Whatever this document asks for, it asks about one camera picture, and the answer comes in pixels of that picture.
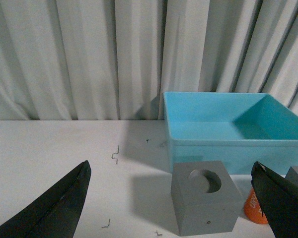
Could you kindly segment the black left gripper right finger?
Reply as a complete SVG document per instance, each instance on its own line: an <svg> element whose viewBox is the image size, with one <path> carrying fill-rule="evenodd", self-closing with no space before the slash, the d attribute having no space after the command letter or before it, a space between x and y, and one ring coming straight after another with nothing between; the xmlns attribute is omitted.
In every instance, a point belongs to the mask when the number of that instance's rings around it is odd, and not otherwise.
<svg viewBox="0 0 298 238"><path fill-rule="evenodd" d="M298 238L298 186L256 161L251 184L276 238Z"/></svg>

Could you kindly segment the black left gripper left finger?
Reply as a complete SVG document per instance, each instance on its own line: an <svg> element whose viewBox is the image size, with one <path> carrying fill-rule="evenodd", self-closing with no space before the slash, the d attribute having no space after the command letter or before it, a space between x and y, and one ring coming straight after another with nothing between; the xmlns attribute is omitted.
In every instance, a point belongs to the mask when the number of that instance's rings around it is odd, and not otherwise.
<svg viewBox="0 0 298 238"><path fill-rule="evenodd" d="M0 238L72 238L90 178L90 164L84 161L0 225Z"/></svg>

